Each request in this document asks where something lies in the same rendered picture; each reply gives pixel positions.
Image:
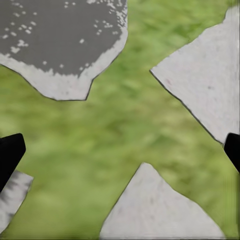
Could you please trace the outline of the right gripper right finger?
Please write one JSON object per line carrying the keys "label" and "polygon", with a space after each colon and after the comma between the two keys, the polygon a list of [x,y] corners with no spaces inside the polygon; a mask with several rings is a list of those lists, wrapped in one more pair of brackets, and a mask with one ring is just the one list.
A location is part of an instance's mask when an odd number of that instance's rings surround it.
{"label": "right gripper right finger", "polygon": [[224,151],[232,161],[234,166],[237,168],[238,172],[240,173],[240,135],[235,133],[228,133]]}

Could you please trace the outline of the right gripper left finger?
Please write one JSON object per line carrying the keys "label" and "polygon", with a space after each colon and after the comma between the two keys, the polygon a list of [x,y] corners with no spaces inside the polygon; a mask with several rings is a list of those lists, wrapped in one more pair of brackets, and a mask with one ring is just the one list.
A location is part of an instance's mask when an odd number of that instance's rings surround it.
{"label": "right gripper left finger", "polygon": [[0,138],[0,193],[26,152],[21,133]]}

